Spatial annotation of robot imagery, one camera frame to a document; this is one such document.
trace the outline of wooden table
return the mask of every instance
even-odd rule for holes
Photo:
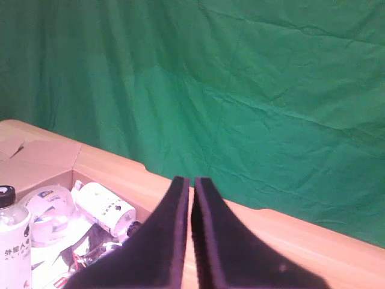
[[[70,140],[17,121],[0,122],[0,140],[21,135],[25,141]],[[153,211],[171,181],[135,161],[83,145],[75,169]],[[190,209],[193,191],[190,193]],[[253,210],[226,201],[239,219],[271,247],[322,276],[334,289],[385,288],[385,249],[273,210]],[[197,288],[194,249],[188,232],[183,288]]]

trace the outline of tape roll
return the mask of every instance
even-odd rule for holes
[[[70,191],[60,185],[33,190],[21,201],[31,212],[33,247],[50,246],[66,236],[68,222],[75,211]]]

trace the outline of green cloth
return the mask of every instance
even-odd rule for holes
[[[385,247],[384,6],[0,0],[0,119]]]

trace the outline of bottle label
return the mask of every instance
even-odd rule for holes
[[[135,219],[135,209],[98,183],[83,186],[75,196],[78,208],[114,237]]]
[[[31,289],[31,215],[0,231],[0,282],[4,289]]]

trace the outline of bottle cap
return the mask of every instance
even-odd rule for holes
[[[127,236],[132,237],[132,235],[134,235],[139,230],[141,225],[142,224],[139,221],[132,222],[130,227],[127,229]]]
[[[10,185],[0,185],[0,208],[12,206],[16,200],[14,187]]]

